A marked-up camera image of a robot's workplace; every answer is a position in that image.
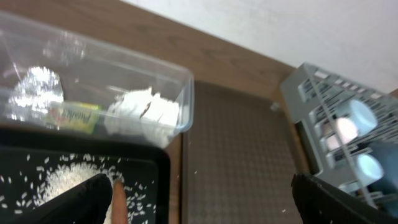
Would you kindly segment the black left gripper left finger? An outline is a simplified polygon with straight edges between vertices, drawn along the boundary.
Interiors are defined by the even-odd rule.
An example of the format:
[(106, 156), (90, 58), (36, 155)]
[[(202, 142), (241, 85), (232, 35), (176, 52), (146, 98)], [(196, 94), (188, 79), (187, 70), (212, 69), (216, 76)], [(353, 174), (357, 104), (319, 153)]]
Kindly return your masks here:
[(7, 224), (103, 224), (113, 196), (111, 181), (96, 174)]

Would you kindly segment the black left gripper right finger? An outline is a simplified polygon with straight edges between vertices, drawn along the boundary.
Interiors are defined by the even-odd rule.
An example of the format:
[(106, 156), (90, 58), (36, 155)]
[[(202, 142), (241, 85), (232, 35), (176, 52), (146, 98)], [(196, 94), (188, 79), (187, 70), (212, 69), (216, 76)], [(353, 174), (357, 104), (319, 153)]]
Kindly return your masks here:
[(397, 224), (397, 218), (310, 174), (295, 174), (291, 187), (303, 224)]

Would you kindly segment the light blue rice bowl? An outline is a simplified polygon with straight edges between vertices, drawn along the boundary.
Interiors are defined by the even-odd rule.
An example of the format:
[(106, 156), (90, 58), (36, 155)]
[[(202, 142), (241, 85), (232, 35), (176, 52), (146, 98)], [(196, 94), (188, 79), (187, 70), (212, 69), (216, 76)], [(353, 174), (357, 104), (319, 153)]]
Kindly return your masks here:
[(359, 100), (351, 100), (348, 103), (348, 118), (356, 125), (358, 136), (367, 135), (378, 125), (372, 109)]

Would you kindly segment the orange carrot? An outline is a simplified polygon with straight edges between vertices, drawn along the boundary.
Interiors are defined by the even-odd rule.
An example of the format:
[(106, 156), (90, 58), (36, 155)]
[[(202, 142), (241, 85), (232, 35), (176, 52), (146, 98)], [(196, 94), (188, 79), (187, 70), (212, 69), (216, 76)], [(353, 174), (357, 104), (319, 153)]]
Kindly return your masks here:
[(116, 180), (113, 185), (113, 200), (111, 212), (112, 224), (127, 224), (127, 202), (123, 183)]

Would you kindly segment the silver yellow snack wrapper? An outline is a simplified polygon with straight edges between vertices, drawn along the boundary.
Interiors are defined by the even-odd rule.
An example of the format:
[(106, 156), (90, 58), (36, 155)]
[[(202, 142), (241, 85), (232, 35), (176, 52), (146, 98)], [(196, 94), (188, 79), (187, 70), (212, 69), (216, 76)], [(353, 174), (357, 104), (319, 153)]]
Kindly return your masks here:
[(6, 116), (51, 129), (91, 134), (101, 108), (66, 100), (59, 74), (46, 67), (30, 67), (7, 100)]

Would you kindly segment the dark blue plate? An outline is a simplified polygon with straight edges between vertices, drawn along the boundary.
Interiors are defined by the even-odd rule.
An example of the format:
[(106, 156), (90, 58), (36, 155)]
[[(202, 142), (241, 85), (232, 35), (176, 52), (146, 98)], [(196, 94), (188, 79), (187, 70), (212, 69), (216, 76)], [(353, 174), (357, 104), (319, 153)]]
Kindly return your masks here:
[(369, 144), (370, 155), (381, 164), (383, 177), (371, 184), (372, 191), (381, 191), (384, 195), (397, 193), (397, 143), (375, 141)]

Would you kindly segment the pink cup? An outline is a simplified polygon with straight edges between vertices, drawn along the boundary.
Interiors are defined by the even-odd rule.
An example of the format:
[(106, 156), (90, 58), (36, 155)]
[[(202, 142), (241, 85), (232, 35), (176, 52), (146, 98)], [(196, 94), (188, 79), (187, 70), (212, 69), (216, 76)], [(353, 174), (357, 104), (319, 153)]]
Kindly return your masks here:
[(326, 147), (329, 151), (338, 149), (341, 144), (348, 144), (358, 137), (359, 131), (356, 125), (348, 118), (338, 118), (335, 120), (335, 130), (331, 124), (325, 125), (325, 134), (330, 134), (326, 138)]

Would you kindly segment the light blue cup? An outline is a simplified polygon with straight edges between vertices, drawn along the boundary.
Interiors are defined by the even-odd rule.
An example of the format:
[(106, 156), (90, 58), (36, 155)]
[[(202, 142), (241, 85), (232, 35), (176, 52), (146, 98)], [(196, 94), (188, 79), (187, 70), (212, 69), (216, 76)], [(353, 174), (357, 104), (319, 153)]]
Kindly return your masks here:
[(356, 175), (366, 187), (380, 180), (384, 176), (384, 169), (380, 162), (370, 154), (360, 154), (356, 158)]

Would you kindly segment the white napkin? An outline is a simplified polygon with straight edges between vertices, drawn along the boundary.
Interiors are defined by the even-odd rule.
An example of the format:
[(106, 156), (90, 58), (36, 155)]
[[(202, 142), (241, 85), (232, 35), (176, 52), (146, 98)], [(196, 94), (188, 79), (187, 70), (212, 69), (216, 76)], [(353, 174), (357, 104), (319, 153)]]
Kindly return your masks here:
[(165, 148), (174, 138), (180, 107), (177, 102), (152, 93), (152, 88), (133, 90), (115, 97), (108, 108), (104, 126), (108, 134), (144, 136)]

